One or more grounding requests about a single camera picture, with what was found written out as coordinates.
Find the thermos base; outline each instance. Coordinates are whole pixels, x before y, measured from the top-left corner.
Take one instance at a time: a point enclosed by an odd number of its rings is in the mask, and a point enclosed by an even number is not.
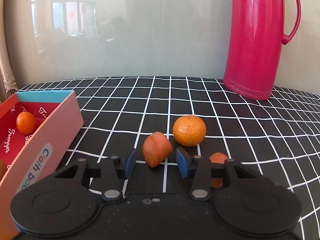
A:
[[[246,98],[254,99],[254,100],[268,100],[271,96],[271,91],[269,92],[261,92],[252,90],[243,86],[240,86],[234,82],[232,82],[230,79],[224,77],[223,78],[223,84],[229,88],[231,91],[244,96]]]

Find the thermos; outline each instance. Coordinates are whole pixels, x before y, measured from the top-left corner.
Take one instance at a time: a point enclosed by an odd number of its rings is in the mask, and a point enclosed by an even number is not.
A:
[[[233,0],[228,60],[223,83],[239,95],[270,98],[282,44],[297,32],[297,19],[290,35],[284,34],[284,0]]]

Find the thermos handle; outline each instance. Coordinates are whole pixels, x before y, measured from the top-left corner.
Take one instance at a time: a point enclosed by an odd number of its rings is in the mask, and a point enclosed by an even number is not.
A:
[[[282,40],[282,44],[286,45],[289,41],[291,41],[291,39],[293,38],[293,36],[296,34],[299,24],[300,24],[300,20],[301,20],[301,3],[300,0],[296,0],[297,2],[297,19],[296,19],[296,23],[294,24],[293,30],[290,33],[290,35],[283,35],[283,40]]]

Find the gray glossy wall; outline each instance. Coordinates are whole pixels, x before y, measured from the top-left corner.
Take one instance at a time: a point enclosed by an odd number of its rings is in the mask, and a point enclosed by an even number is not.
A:
[[[69,6],[75,1],[5,0],[7,47],[18,85],[111,75],[222,78],[232,0],[77,0],[79,31],[66,24],[57,28],[59,13],[73,24]],[[70,5],[56,8],[64,3]],[[301,26],[283,47],[276,84],[320,92],[320,0],[301,3]],[[295,0],[286,0],[287,33],[295,7]]]

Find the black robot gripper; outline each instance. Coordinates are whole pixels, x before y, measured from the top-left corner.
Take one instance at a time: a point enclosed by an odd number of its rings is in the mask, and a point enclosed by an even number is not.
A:
[[[192,181],[187,194],[124,198],[118,179],[130,177],[135,150],[95,165],[79,159],[14,197],[15,239],[299,239],[292,231],[302,205],[291,191],[233,159],[215,164],[178,147],[176,161]],[[90,178],[101,178],[102,195],[88,190]],[[212,189],[211,178],[223,178],[223,188]]]

